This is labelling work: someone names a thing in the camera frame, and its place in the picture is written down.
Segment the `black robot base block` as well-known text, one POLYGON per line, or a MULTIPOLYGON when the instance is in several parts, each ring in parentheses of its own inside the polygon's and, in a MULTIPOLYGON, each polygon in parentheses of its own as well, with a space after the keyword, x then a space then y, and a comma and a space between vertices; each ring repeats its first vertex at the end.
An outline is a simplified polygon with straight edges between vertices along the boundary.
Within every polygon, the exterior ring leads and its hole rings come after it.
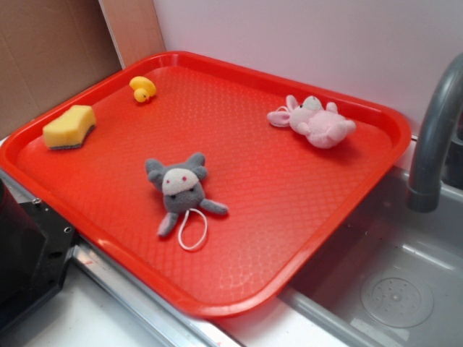
POLYGON ((41 200, 18 202, 1 183, 1 331, 64 285, 75 227, 41 200))

